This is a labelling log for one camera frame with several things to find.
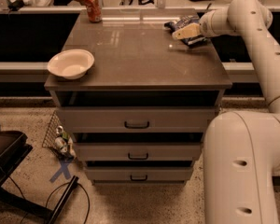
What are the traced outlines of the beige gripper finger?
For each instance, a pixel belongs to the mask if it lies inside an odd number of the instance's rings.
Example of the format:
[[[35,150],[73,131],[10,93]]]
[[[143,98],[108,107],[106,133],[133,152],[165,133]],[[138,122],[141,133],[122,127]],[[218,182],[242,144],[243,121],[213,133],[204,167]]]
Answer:
[[[189,24],[181,29],[178,29],[172,33],[172,37],[175,40],[181,40],[185,38],[196,37],[201,34],[200,25],[197,23]]]

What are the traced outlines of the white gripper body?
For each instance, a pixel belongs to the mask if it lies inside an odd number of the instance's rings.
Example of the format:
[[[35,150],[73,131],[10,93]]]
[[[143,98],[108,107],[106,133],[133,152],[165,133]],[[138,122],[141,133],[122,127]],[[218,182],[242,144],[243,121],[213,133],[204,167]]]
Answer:
[[[200,31],[205,37],[227,35],[231,30],[227,20],[227,9],[217,9],[204,13],[199,21]]]

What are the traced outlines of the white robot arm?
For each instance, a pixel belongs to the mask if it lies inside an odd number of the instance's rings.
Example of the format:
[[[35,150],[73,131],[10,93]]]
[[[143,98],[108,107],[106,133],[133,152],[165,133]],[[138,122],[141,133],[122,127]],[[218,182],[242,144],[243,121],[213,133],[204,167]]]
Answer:
[[[203,141],[205,224],[279,224],[273,172],[280,170],[280,45],[268,31],[271,11],[259,0],[232,0],[173,33],[184,39],[238,35],[269,111],[225,112]]]

